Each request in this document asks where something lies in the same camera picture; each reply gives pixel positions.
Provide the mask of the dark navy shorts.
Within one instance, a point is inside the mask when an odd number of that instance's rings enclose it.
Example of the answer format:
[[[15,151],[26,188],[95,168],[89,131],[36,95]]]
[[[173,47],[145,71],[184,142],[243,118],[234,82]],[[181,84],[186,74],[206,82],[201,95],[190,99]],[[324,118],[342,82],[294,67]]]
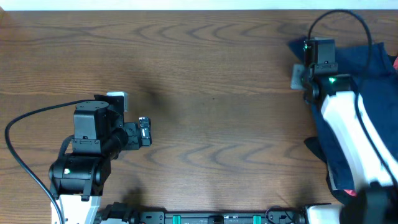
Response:
[[[301,49],[304,46],[303,40],[304,38],[301,38],[288,43],[290,50],[300,60],[304,59]],[[365,45],[337,49],[336,59],[338,66],[341,66],[339,72],[355,73],[361,70],[361,65],[358,63],[366,58],[367,51],[368,47]],[[364,81],[363,89],[360,90],[359,109],[362,111],[364,108],[367,113],[363,118],[366,127],[369,126],[370,121],[372,122],[373,129],[368,133],[371,134],[377,149],[383,151],[382,156],[388,156],[384,157],[384,160],[397,179],[397,71],[392,65],[383,42],[372,46],[369,72],[371,77]],[[313,107],[312,111],[317,126],[318,140],[328,163],[330,178],[333,180],[332,186],[335,190],[354,190],[355,181],[348,161],[338,143],[338,138],[331,129],[337,125],[338,119],[333,118],[328,123],[322,118],[322,112],[317,107]],[[376,156],[373,149],[369,148],[369,150],[372,154],[370,156]],[[369,158],[364,164],[366,177],[370,177],[371,181],[376,181],[378,178],[381,185],[392,185],[391,178],[381,162],[378,162],[377,158],[370,158],[368,154],[365,153],[365,156]]]

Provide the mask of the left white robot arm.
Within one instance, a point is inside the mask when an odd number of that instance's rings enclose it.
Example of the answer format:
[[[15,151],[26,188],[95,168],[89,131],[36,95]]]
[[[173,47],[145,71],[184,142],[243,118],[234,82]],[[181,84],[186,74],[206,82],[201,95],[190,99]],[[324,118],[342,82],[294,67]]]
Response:
[[[152,144],[151,120],[124,120],[124,104],[118,97],[84,101],[76,105],[74,134],[64,142],[50,166],[53,223],[94,223],[104,183],[111,174],[111,161],[121,151],[138,150]]]

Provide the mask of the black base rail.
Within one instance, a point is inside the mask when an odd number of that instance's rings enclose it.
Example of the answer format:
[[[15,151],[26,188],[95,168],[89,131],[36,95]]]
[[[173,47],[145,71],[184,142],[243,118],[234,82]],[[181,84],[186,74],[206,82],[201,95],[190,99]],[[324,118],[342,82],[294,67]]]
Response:
[[[99,211],[94,224],[339,224],[341,205],[318,203],[302,208],[273,206],[260,212],[167,212],[138,211],[113,203]]]

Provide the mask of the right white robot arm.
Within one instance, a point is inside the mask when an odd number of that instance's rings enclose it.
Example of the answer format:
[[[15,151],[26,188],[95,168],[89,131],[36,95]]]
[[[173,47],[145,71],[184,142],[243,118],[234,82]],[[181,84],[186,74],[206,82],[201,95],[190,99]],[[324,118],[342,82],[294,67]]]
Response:
[[[353,176],[347,205],[311,205],[307,223],[397,223],[397,161],[363,105],[350,74],[339,74],[332,39],[307,39],[302,86],[330,127]]]

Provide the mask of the red garment in pile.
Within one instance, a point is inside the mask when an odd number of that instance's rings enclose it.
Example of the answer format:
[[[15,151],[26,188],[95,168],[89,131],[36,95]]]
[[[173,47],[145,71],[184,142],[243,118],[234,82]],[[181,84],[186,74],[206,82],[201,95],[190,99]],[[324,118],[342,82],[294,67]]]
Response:
[[[398,57],[393,58],[393,67],[395,70],[398,70]]]

